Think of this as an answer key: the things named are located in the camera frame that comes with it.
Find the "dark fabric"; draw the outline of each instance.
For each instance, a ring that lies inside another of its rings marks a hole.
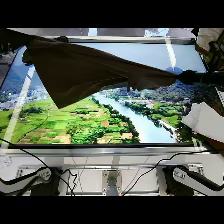
[[[35,38],[23,61],[32,60],[46,90],[58,108],[75,103],[103,87],[128,82],[142,90],[171,85],[176,77],[167,71],[127,61],[76,44]]]

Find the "television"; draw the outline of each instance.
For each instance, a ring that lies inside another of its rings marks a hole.
[[[172,54],[165,43],[75,44],[176,74],[185,70],[206,72],[193,44],[172,44]],[[215,87],[185,85],[177,80],[171,86],[156,90],[127,91],[125,86],[104,88],[77,103],[58,109],[33,65],[23,64],[25,49],[19,49],[0,89],[0,137],[15,144],[139,145],[191,142],[192,137],[201,136],[192,133],[181,120],[189,113],[192,103],[206,101],[220,104]]]

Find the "water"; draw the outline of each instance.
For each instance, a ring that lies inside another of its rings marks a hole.
[[[170,132],[164,127],[156,127],[154,123],[147,117],[136,114],[130,108],[125,107],[114,99],[106,98],[97,93],[94,97],[99,100],[101,104],[111,105],[120,114],[129,117],[139,133],[140,143],[175,143],[175,139],[170,136]]]

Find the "landscape image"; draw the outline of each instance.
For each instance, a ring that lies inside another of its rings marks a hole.
[[[201,139],[181,123],[194,102],[220,104],[215,88],[180,81],[157,90],[102,90],[58,109],[34,72],[16,125],[9,130],[30,66],[20,50],[0,89],[0,138],[17,144],[179,143]]]

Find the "metal bracket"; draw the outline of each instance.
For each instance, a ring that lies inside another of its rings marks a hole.
[[[104,196],[119,196],[122,189],[120,170],[104,170],[102,172],[102,192]]]

